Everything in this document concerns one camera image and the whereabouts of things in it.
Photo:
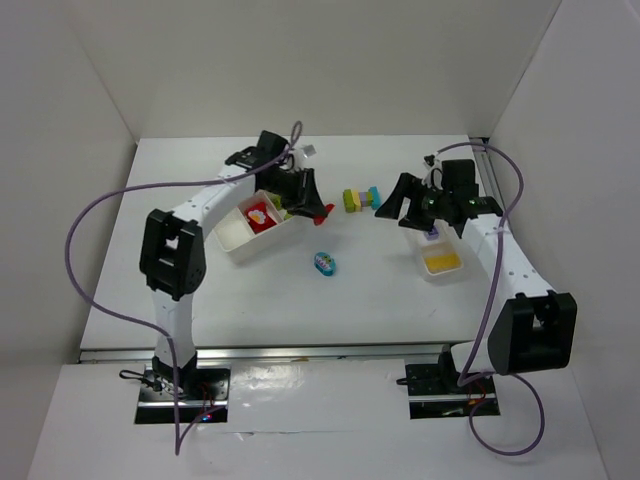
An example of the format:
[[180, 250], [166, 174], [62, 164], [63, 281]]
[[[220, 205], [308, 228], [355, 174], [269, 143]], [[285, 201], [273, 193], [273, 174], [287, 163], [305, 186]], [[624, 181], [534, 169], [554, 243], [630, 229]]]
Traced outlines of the purple lego brick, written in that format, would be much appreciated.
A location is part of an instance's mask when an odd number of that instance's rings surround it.
[[425, 232], [424, 236], [428, 241], [435, 241], [440, 238], [440, 233], [436, 227], [433, 227], [431, 230]]

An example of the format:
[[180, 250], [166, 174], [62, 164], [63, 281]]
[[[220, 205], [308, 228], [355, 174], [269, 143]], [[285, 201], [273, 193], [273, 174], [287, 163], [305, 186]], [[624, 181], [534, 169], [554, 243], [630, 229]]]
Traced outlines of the green square lego brick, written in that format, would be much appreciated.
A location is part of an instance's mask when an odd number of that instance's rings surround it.
[[269, 199], [276, 210], [283, 210], [282, 198], [279, 195], [270, 195]]

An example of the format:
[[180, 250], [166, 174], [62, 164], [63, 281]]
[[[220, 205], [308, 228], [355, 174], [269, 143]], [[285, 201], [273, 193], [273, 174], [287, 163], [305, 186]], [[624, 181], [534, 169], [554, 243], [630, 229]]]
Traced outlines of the teal long lego brick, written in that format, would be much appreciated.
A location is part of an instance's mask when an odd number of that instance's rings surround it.
[[377, 210], [381, 206], [381, 197], [378, 188], [372, 186], [369, 188], [368, 193], [371, 195], [371, 208]]

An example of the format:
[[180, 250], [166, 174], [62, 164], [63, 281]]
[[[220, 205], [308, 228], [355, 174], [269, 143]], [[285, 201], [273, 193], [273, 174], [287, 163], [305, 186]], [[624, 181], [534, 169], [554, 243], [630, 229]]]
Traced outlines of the yellow lego plate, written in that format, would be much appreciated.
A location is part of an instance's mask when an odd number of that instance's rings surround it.
[[456, 253], [425, 256], [424, 264], [430, 275], [439, 275], [462, 267], [462, 261]]

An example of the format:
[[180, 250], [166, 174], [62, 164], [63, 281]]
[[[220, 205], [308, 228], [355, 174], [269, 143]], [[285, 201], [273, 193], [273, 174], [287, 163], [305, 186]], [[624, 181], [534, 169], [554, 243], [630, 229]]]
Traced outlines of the flower printed lego brick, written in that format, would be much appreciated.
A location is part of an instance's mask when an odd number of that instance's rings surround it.
[[246, 216], [250, 222], [258, 225], [264, 225], [268, 220], [268, 215], [261, 209], [247, 210]]

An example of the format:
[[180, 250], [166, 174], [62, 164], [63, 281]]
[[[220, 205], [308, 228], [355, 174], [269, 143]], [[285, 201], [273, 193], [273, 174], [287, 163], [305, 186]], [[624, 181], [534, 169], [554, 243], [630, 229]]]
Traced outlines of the red base lego brick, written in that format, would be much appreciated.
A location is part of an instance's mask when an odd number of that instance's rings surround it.
[[244, 218], [255, 235], [279, 225], [279, 221], [270, 213], [266, 201], [257, 201], [243, 210]]

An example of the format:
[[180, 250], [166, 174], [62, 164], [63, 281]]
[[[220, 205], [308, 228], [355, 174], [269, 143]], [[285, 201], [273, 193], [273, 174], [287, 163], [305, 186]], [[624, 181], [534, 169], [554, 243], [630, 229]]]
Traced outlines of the teal frog lego brick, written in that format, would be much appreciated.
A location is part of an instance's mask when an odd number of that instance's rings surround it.
[[335, 260], [326, 252], [316, 253], [313, 264], [323, 276], [333, 276], [336, 271]]

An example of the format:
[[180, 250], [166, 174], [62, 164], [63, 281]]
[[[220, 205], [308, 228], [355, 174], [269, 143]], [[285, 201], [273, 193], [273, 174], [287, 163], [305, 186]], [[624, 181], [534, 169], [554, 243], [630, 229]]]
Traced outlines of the long green lego brick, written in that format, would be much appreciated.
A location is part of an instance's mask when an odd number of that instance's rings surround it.
[[342, 198], [345, 212], [354, 213], [356, 211], [356, 204], [354, 202], [353, 191], [351, 189], [345, 189]]

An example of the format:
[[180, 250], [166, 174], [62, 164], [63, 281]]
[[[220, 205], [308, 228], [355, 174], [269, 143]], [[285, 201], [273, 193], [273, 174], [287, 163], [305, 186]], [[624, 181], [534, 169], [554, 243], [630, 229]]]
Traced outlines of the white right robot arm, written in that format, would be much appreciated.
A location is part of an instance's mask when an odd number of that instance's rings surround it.
[[437, 167], [438, 183], [401, 173], [375, 215], [421, 232], [446, 224], [489, 276], [475, 339], [445, 348], [444, 365], [456, 373], [459, 386], [483, 376], [567, 367], [576, 300], [557, 292], [533, 267], [509, 229], [507, 211], [495, 198], [481, 195], [473, 161], [445, 160]]

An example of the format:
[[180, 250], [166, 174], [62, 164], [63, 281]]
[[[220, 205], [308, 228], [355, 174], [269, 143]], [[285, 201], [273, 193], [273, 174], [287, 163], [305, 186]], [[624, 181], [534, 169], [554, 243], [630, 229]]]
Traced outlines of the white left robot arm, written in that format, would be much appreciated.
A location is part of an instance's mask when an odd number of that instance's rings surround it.
[[185, 390], [195, 378], [193, 297], [207, 271], [205, 241], [233, 208], [258, 191], [280, 197], [284, 209], [310, 219], [325, 217], [315, 172], [303, 168], [296, 147], [302, 123], [288, 139], [267, 130], [257, 144], [228, 157], [217, 177], [169, 211], [146, 218], [139, 268], [152, 291], [155, 322], [161, 329], [152, 358], [156, 375]]

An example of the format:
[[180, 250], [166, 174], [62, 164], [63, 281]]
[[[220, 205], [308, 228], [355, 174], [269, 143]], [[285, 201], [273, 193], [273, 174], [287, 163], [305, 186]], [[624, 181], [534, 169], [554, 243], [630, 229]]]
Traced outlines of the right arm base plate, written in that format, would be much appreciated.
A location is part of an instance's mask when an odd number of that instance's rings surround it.
[[499, 416], [495, 384], [490, 378], [457, 385], [459, 372], [453, 364], [450, 346], [445, 345], [436, 360], [405, 365], [405, 375], [396, 384], [407, 390], [412, 420]]

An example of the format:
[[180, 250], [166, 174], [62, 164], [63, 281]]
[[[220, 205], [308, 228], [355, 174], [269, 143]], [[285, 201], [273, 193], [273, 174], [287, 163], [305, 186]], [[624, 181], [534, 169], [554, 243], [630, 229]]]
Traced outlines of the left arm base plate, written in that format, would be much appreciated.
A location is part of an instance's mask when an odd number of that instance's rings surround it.
[[[121, 370], [119, 376], [121, 379], [139, 382], [135, 424], [156, 425], [174, 422], [173, 387], [168, 380], [148, 367], [142, 372]], [[200, 423], [226, 423], [229, 413], [230, 380], [231, 369], [228, 367], [197, 370], [194, 380], [189, 380], [186, 387], [178, 388], [180, 423], [189, 424], [199, 415]]]

